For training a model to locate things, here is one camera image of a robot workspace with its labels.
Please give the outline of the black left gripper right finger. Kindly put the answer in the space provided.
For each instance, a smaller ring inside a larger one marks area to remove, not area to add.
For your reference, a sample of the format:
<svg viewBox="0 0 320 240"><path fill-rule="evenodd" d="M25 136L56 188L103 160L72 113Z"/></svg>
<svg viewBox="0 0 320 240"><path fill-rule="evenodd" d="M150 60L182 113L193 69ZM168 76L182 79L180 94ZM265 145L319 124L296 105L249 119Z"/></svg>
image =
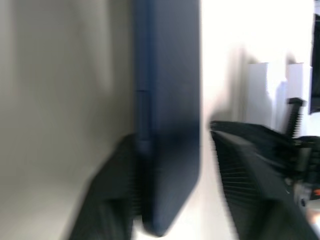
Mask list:
<svg viewBox="0 0 320 240"><path fill-rule="evenodd" d="M210 133L239 240L320 240L285 183L298 137L233 121L212 121Z"/></svg>

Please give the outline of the dark blue phone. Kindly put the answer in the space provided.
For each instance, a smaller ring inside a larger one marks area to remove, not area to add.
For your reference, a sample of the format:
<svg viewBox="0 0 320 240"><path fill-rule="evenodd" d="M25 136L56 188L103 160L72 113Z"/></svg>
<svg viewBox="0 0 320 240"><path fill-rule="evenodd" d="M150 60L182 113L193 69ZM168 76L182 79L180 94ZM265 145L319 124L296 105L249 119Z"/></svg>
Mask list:
<svg viewBox="0 0 320 240"><path fill-rule="evenodd" d="M200 171L200 0L132 0L141 218L164 236Z"/></svg>

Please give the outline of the dark flat panel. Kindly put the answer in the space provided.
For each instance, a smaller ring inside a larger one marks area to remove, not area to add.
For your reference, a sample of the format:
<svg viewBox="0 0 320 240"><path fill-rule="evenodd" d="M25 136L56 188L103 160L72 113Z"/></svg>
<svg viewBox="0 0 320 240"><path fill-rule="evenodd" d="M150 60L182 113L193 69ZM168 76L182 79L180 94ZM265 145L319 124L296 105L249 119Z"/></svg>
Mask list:
<svg viewBox="0 0 320 240"><path fill-rule="evenodd" d="M310 113L320 112L320 15L314 14Z"/></svg>

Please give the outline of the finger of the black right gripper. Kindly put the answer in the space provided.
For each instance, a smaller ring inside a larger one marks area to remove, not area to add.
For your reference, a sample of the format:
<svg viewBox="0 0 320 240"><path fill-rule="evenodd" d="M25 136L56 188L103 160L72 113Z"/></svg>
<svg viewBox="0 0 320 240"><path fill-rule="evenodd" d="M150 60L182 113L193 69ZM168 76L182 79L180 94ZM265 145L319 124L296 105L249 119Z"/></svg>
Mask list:
<svg viewBox="0 0 320 240"><path fill-rule="evenodd" d="M289 98L288 104L288 117L286 125L286 135L290 138L296 138L301 130L302 124L302 109L306 102L298 97Z"/></svg>

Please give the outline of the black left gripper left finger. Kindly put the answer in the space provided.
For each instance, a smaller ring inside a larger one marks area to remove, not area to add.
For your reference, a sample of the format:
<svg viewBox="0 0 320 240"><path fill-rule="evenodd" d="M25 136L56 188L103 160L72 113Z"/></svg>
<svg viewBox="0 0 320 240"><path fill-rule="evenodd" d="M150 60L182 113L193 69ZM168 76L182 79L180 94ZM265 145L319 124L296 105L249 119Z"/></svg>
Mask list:
<svg viewBox="0 0 320 240"><path fill-rule="evenodd" d="M135 136L116 145L90 181L66 240L132 240L140 213Z"/></svg>

